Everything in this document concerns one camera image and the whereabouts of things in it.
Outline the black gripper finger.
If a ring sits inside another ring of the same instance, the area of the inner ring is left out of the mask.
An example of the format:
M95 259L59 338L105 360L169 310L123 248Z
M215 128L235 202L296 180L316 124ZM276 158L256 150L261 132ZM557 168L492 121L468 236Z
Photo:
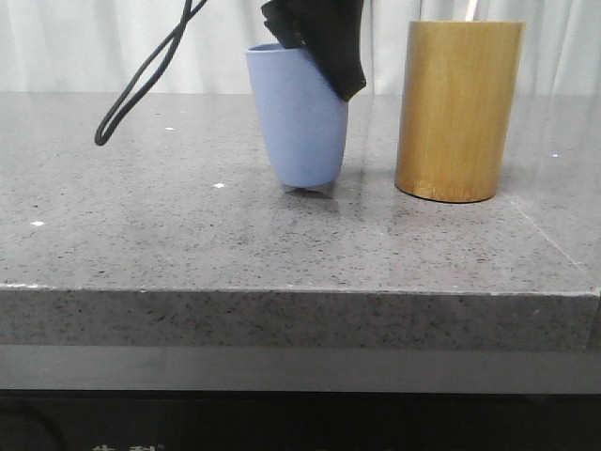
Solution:
M285 49L307 46L301 26L303 1L272 0L260 9L264 25Z
M362 0L300 1L304 44L343 101L366 86L360 52L362 9Z

